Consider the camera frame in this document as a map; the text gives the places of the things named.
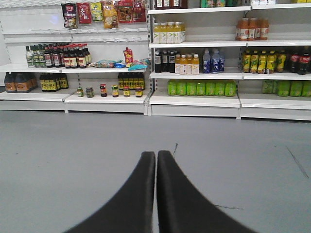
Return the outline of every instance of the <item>yellow bottle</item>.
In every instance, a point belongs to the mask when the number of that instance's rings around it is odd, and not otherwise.
[[[200,59],[199,59],[199,55],[195,54],[192,60],[192,74],[198,75],[199,71],[200,71]]]
[[[192,74],[192,55],[187,56],[187,74]]]
[[[187,59],[185,55],[182,55],[180,59],[179,74],[187,74]]]

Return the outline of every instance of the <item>bag of food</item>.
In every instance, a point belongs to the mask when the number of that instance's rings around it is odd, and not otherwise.
[[[103,20],[102,4],[100,2],[91,2],[89,4],[91,8],[92,19],[94,22]]]
[[[77,8],[74,3],[62,3],[63,17],[65,20],[64,27],[77,29]]]
[[[104,15],[104,28],[118,28],[118,13],[113,1],[104,0],[101,3]]]
[[[91,15],[91,9],[89,7],[89,3],[78,3],[77,2],[77,8],[78,8],[78,14],[79,14],[79,23],[80,24],[91,24],[92,23],[92,15]]]

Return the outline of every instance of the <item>floor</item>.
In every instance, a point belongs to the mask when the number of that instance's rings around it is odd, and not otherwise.
[[[207,198],[259,233],[311,232],[311,124],[0,111],[1,233],[61,233],[170,150]],[[158,232],[156,209],[154,232]]]

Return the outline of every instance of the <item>shelf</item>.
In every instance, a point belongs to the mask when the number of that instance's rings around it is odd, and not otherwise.
[[[28,101],[48,101],[63,102],[67,97],[72,95],[75,89],[63,89],[56,92],[42,92],[38,87],[29,93],[0,93],[0,100],[28,100]]]
[[[149,44],[150,48],[203,48],[203,47],[246,47],[247,41],[194,41],[180,44]]]
[[[311,80],[311,74],[300,75],[296,73],[274,73],[274,74],[251,74],[243,73],[244,80]]]
[[[292,3],[292,4],[268,4],[252,6],[252,10],[265,10],[265,9],[285,9],[285,8],[308,8],[311,3]]]
[[[178,14],[178,13],[201,13],[201,12],[226,12],[226,11],[250,11],[250,6],[235,7],[213,7],[213,8],[189,8],[189,9],[169,9],[169,10],[151,10],[149,15],[157,14]]]
[[[180,75],[175,73],[151,73],[150,79],[203,79],[203,80],[209,80],[209,79],[232,79],[232,80],[242,80],[243,75],[239,71],[237,67],[225,67],[224,73],[217,73],[217,74],[203,74],[200,73],[198,75]]]

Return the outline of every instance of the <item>bottle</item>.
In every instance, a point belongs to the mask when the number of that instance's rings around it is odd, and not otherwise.
[[[200,59],[199,59],[199,55],[195,54],[192,60],[192,74],[198,75],[199,72],[200,72]]]
[[[169,56],[166,50],[162,54],[162,72],[169,72]]]
[[[240,29],[240,40],[246,41],[248,39],[248,18],[242,19]]]
[[[310,53],[309,51],[309,47],[305,46],[304,47],[304,52],[302,54],[302,56],[300,56],[299,59],[299,69],[298,69],[298,74],[306,74],[307,70],[308,70],[308,66],[310,65]]]
[[[180,59],[181,59],[181,55],[180,54],[176,54],[176,58],[175,58],[175,74],[179,74]]]
[[[159,50],[155,51],[155,73],[162,73],[161,55]]]
[[[269,22],[268,18],[265,18],[260,25],[260,40],[267,40],[269,33]]]
[[[187,56],[187,74],[192,74],[192,55]]]
[[[161,27],[160,23],[155,23],[154,26],[154,33],[153,33],[153,43],[154,44],[160,44],[160,33],[161,33]]]
[[[29,50],[29,46],[26,46],[26,59],[28,68],[34,68],[33,65],[33,55]]]
[[[266,74],[273,74],[274,72],[274,51],[270,51],[267,57]]]
[[[161,23],[160,43],[167,44],[167,23]]]
[[[248,38],[247,40],[255,40],[257,28],[257,18],[251,18],[249,22]]]
[[[219,65],[220,65],[220,56],[219,51],[215,50],[213,56],[212,56],[212,73],[218,73],[219,72]]]
[[[169,56],[169,72],[175,73],[175,55],[174,51],[171,51],[171,54]]]
[[[219,52],[220,62],[219,62],[219,72],[225,71],[225,53],[222,49]]]
[[[205,50],[203,55],[203,73],[210,73],[210,54],[208,50]]]
[[[187,74],[187,59],[185,55],[182,55],[180,59],[179,74]]]

